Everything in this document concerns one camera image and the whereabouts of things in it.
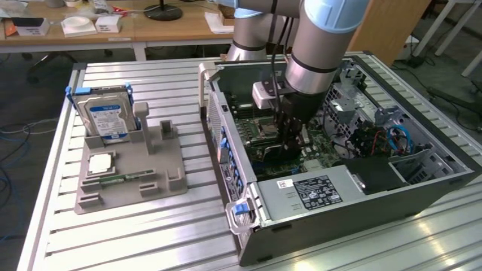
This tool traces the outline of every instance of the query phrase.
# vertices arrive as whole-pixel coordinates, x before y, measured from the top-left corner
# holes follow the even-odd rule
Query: floor
[[[430,27],[433,19],[422,20],[415,28],[414,35],[422,37]],[[433,42],[439,34],[450,27],[442,25]],[[482,48],[482,41],[461,32],[457,40],[449,46],[445,55],[434,57],[429,52],[435,66],[425,64],[417,69],[410,69],[426,86],[443,90],[466,100],[474,99],[474,86],[470,79],[461,76],[461,72],[476,57]],[[227,46],[206,46],[205,52],[198,49],[199,56],[217,56],[225,53]],[[72,52],[79,62],[123,62],[134,61],[134,52],[128,49],[112,50],[111,57],[104,56],[102,50],[86,52]],[[190,58],[195,53],[194,46],[166,47],[148,50],[150,59]],[[72,64],[67,59],[56,59],[38,72],[40,82],[31,85],[26,81],[26,71],[35,60],[44,54],[34,54],[34,60],[26,61],[20,54],[0,55],[0,127],[8,124],[26,124],[42,119],[59,117],[64,98],[64,89],[68,84]],[[395,66],[405,68],[405,64],[397,62]],[[405,70],[397,71],[399,76],[411,86],[426,94],[425,87],[418,83],[415,77]],[[482,78],[482,67],[480,66],[472,78]],[[441,99],[434,100],[439,109],[456,119],[453,106]],[[466,110],[461,110],[460,121],[468,126],[477,126],[478,116]],[[39,124],[32,131],[39,132],[55,127],[55,122]],[[6,127],[4,130],[20,129],[22,125]],[[474,138],[482,142],[482,136],[473,131],[468,131]],[[23,140],[24,134],[8,135],[10,138]],[[11,237],[0,241],[0,270],[15,270],[19,263],[23,241],[27,233],[28,222],[36,202],[38,190],[40,187],[44,166],[48,158],[54,133],[31,135],[28,142],[31,149],[26,157],[15,163],[8,170],[10,178],[15,184],[18,193],[12,196],[8,204],[0,209],[0,239],[6,235]],[[0,157],[3,157],[19,142],[0,141]],[[0,203],[4,200],[4,193],[0,194]]]

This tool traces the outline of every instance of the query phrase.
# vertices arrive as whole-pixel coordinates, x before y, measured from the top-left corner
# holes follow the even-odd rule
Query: aluminum table
[[[482,163],[481,145],[374,57],[359,54],[418,110]],[[68,101],[46,167],[19,270],[473,270],[482,266],[482,179],[417,216],[242,268],[225,218],[198,106],[198,65],[218,58],[88,64],[70,86],[130,82],[150,125],[179,128],[187,194],[84,215],[72,211],[84,132]],[[374,82],[367,92],[386,99]]]

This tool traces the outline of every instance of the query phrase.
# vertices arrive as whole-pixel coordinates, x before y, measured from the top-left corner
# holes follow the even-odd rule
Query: motherboard
[[[277,143],[278,133],[273,116],[235,119],[235,123],[259,181],[330,168],[341,162],[330,136],[319,129],[317,123],[310,123],[307,127],[310,143],[302,148],[299,157],[290,161],[266,159],[269,153],[281,147]]]

